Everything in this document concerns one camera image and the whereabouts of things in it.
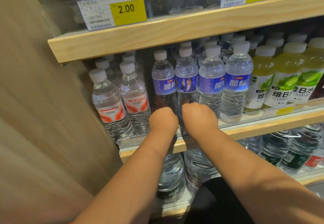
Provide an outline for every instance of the white label with green fruit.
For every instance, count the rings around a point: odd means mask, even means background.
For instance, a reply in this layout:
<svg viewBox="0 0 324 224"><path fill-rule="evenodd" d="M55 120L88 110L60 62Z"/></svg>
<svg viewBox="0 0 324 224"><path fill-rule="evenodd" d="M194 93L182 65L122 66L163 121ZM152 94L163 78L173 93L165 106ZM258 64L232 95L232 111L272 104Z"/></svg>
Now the white label with green fruit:
<svg viewBox="0 0 324 224"><path fill-rule="evenodd" d="M299 73L281 73L276 72L273 75L269 91L264 103L270 107L280 107L287 104L298 78Z"/></svg>
<svg viewBox="0 0 324 224"><path fill-rule="evenodd" d="M323 73L324 69L304 69L293 89L289 101L297 104L306 103Z"/></svg>
<svg viewBox="0 0 324 224"><path fill-rule="evenodd" d="M245 107L250 109L261 108L269 90L273 74L269 76L252 76L250 87L246 94Z"/></svg>

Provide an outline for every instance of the white bottle cap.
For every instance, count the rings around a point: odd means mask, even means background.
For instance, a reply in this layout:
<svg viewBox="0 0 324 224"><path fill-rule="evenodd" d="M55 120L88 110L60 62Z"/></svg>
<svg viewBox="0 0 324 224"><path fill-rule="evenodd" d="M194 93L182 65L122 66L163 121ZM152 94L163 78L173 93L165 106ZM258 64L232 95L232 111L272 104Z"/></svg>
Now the white bottle cap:
<svg viewBox="0 0 324 224"><path fill-rule="evenodd" d="M201 45L203 45L204 42L205 42L206 40L208 40L208 39L210 39L210 37L200 38L200 39L199 39L199 43L200 43Z"/></svg>
<svg viewBox="0 0 324 224"><path fill-rule="evenodd" d="M92 82L97 83L105 80L107 78L107 74L104 69L97 68L93 69L89 72L89 76L92 80Z"/></svg>
<svg viewBox="0 0 324 224"><path fill-rule="evenodd" d="M256 34L256 35L253 35L251 37L251 40L257 41L257 42L262 42L263 39L264 39L264 35L263 34Z"/></svg>
<svg viewBox="0 0 324 224"><path fill-rule="evenodd" d="M283 48L284 48L284 52L303 53L306 47L307 44L304 42L288 42Z"/></svg>
<svg viewBox="0 0 324 224"><path fill-rule="evenodd" d="M283 31L275 31L275 32L271 32L269 34L269 38L283 38L285 32Z"/></svg>
<svg viewBox="0 0 324 224"><path fill-rule="evenodd" d="M285 40L283 38L278 38L278 37L273 37L273 38L269 38L267 39L267 41L265 42L265 45L267 46L273 46L273 47L281 47Z"/></svg>
<svg viewBox="0 0 324 224"><path fill-rule="evenodd" d="M257 50L255 51L255 55L271 57L274 56L275 52L276 52L276 48L273 46L260 46L257 47Z"/></svg>
<svg viewBox="0 0 324 224"><path fill-rule="evenodd" d="M217 45L217 40L208 39L205 41L204 45L205 45L205 48L207 48L209 46Z"/></svg>
<svg viewBox="0 0 324 224"><path fill-rule="evenodd" d="M221 41L222 42L226 42L228 40L231 40L233 36L234 36L234 33L233 32L232 33L222 34L221 35Z"/></svg>
<svg viewBox="0 0 324 224"><path fill-rule="evenodd" d="M305 42L307 34L293 33L287 37L287 42Z"/></svg>
<svg viewBox="0 0 324 224"><path fill-rule="evenodd" d="M181 42L180 47L181 48L187 48L187 47L191 48L191 41Z"/></svg>
<svg viewBox="0 0 324 224"><path fill-rule="evenodd" d="M104 59L108 60L109 62L113 61L115 59L115 55L106 55L103 56Z"/></svg>
<svg viewBox="0 0 324 224"><path fill-rule="evenodd" d="M245 41L245 35L236 35L232 37L232 45L235 45L238 42L244 42Z"/></svg>
<svg viewBox="0 0 324 224"><path fill-rule="evenodd" d="M124 54L123 61L132 61L135 62L135 55L133 54Z"/></svg>
<svg viewBox="0 0 324 224"><path fill-rule="evenodd" d="M135 71L135 64L133 61L123 61L119 66L123 74L128 74Z"/></svg>
<svg viewBox="0 0 324 224"><path fill-rule="evenodd" d="M250 42L250 50L256 49L258 47L258 42L257 41L249 41Z"/></svg>
<svg viewBox="0 0 324 224"><path fill-rule="evenodd" d="M125 54L133 54L133 55L135 55L136 54L136 50L127 51L127 52L125 52Z"/></svg>
<svg viewBox="0 0 324 224"><path fill-rule="evenodd" d="M180 48L179 49L179 54L181 57L187 57L192 55L192 48L191 47L186 47L186 48Z"/></svg>
<svg viewBox="0 0 324 224"><path fill-rule="evenodd" d="M206 55L208 57L216 57L221 53L221 46L219 45L211 45L206 47Z"/></svg>
<svg viewBox="0 0 324 224"><path fill-rule="evenodd" d="M95 65L97 68L107 69L110 67L109 61L104 58L100 58L95 61Z"/></svg>
<svg viewBox="0 0 324 224"><path fill-rule="evenodd" d="M250 49L250 42L248 41L243 41L243 42L238 42L233 46L233 53L235 54L247 54Z"/></svg>
<svg viewBox="0 0 324 224"><path fill-rule="evenodd" d="M154 58L157 61L161 61L167 58L167 52L165 50L158 50L154 52Z"/></svg>
<svg viewBox="0 0 324 224"><path fill-rule="evenodd" d="M308 46L316 49L324 49L324 38L312 38Z"/></svg>
<svg viewBox="0 0 324 224"><path fill-rule="evenodd" d="M242 35L245 35L247 38L254 35L254 29L242 31Z"/></svg>

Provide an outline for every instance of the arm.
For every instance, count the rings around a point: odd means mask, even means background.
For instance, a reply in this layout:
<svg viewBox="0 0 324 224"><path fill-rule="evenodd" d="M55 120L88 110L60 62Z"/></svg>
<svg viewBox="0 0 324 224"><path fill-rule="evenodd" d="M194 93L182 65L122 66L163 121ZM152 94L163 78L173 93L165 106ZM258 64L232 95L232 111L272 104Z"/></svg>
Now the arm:
<svg viewBox="0 0 324 224"><path fill-rule="evenodd" d="M184 125L255 223L323 223L324 201L218 129L205 105L182 106Z"/></svg>
<svg viewBox="0 0 324 224"><path fill-rule="evenodd" d="M155 111L150 133L73 224L148 223L164 159L179 126L170 108Z"/></svg>

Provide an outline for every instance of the wooden shelf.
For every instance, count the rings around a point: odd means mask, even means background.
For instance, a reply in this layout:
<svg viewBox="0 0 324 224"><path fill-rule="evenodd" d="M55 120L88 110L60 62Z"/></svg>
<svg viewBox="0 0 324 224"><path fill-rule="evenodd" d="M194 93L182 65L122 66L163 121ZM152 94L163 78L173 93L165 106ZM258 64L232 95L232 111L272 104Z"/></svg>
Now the wooden shelf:
<svg viewBox="0 0 324 224"><path fill-rule="evenodd" d="M269 0L48 40L59 63L324 15L324 0Z"/></svg>
<svg viewBox="0 0 324 224"><path fill-rule="evenodd" d="M324 182L324 168L298 173L293 175L292 178L305 186L315 184L317 182ZM192 195L188 189L185 190L182 198L179 201L172 204L162 205L161 202L156 199L151 214L151 219L183 216L189 211L191 201Z"/></svg>
<svg viewBox="0 0 324 224"><path fill-rule="evenodd" d="M233 139L239 140L247 137L277 132L280 130L292 129L307 124L320 123L323 121L324 107L233 125L226 128L221 128L221 130L231 136ZM171 143L169 153L180 153L197 147L198 145L191 136L180 136L174 139L174 141ZM123 163L128 160L128 158L135 152L137 148L138 146L120 149L119 155Z"/></svg>

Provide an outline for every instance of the right arm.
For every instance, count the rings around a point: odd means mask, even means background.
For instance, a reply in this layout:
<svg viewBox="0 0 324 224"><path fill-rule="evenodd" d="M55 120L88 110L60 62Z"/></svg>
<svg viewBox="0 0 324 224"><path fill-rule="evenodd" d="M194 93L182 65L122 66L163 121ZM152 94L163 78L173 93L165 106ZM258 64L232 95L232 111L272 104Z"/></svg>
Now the right arm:
<svg viewBox="0 0 324 224"><path fill-rule="evenodd" d="M255 223L324 223L324 200L222 132L210 108L184 104L182 115Z"/></svg>

